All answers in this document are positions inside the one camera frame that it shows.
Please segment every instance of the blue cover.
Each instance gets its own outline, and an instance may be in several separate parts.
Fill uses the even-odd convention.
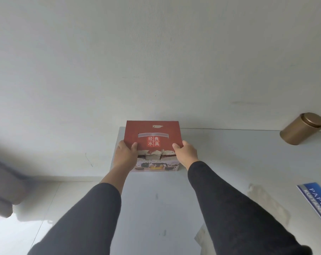
[[[306,183],[297,187],[321,218],[321,186],[317,183]]]

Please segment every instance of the box lid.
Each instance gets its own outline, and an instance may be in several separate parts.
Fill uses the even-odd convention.
[[[127,121],[124,141],[138,143],[138,155],[175,155],[172,143],[183,146],[178,121]]]

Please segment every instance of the person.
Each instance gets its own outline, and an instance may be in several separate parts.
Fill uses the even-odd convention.
[[[200,161],[196,149],[173,144],[188,170],[206,226],[218,255],[310,255],[273,216]],[[127,175],[137,162],[137,143],[120,141],[112,170],[76,203],[28,255],[110,253]]]

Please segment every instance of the baseboard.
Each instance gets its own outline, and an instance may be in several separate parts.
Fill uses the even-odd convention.
[[[100,182],[104,176],[32,176],[40,182]]]

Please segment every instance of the person's left hand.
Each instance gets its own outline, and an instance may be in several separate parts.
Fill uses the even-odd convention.
[[[131,171],[137,164],[137,146],[137,142],[133,143],[130,150],[123,140],[120,141],[113,159],[113,168]]]

